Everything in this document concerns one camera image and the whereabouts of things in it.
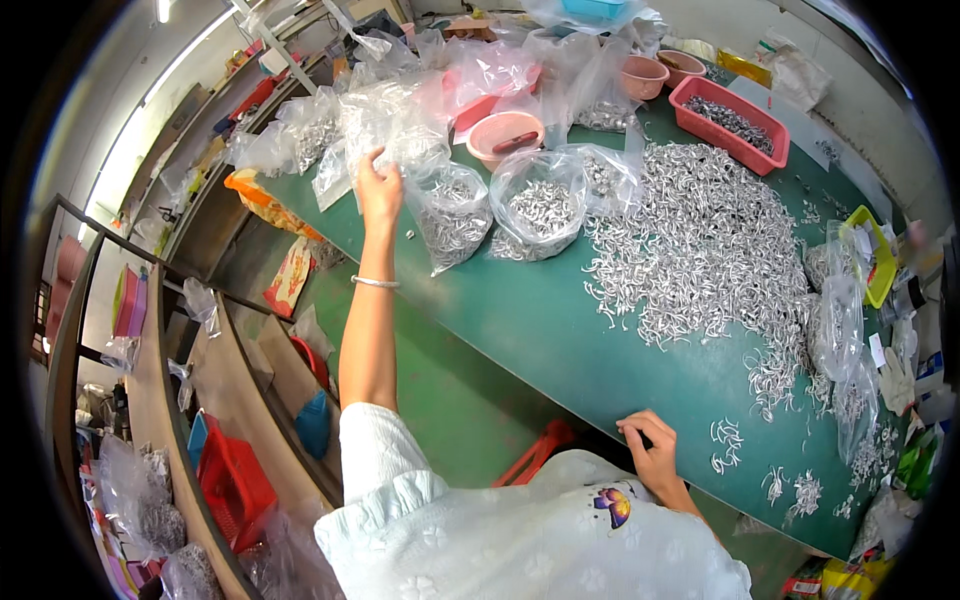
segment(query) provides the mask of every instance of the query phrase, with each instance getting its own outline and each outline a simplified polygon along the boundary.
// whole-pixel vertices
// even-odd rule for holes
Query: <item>yellow basket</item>
[[[883,232],[880,231],[880,226],[876,224],[874,215],[870,214],[870,209],[863,204],[853,212],[844,225],[856,227],[868,221],[874,227],[874,237],[876,237],[879,246],[874,250],[876,266],[867,277],[867,294],[864,296],[863,303],[870,304],[873,308],[879,308],[887,297],[890,286],[894,283],[894,276],[897,274],[897,259],[890,252],[887,238],[883,237]]]

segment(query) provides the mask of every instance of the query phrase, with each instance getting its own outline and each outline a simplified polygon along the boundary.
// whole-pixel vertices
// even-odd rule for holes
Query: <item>blue container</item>
[[[186,453],[190,455],[190,464],[196,471],[200,466],[200,456],[204,453],[204,444],[206,444],[206,434],[209,428],[206,426],[204,413],[197,413],[193,418],[193,427],[190,428],[190,439],[186,441]]]
[[[625,0],[564,0],[567,12],[605,19],[616,19],[626,6]]]

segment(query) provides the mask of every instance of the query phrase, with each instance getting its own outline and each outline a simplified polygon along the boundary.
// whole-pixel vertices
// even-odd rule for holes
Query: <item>white blouse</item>
[[[750,597],[701,519],[584,450],[525,486],[451,490],[389,409],[348,406],[340,444],[345,506],[314,535],[348,600]]]

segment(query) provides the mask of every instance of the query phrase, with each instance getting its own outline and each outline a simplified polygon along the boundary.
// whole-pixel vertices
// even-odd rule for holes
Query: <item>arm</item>
[[[363,207],[364,237],[360,277],[394,280],[396,220],[403,188],[396,165],[386,176],[373,169],[378,148],[360,161],[356,194]],[[370,402],[396,411],[394,290],[357,283],[344,329],[340,355],[340,406]]]
[[[677,476],[677,432],[649,409],[617,421],[616,426],[627,439],[627,446],[634,455],[634,466],[640,482],[659,498],[666,508],[690,513],[707,523],[697,510],[697,505],[693,503],[684,480]],[[653,443],[653,447],[643,447],[640,431]]]

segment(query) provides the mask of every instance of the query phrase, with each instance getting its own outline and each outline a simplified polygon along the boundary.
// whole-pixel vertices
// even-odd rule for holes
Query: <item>purple butterfly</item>
[[[593,508],[610,510],[610,526],[616,529],[630,518],[630,499],[617,488],[604,488],[593,498]]]

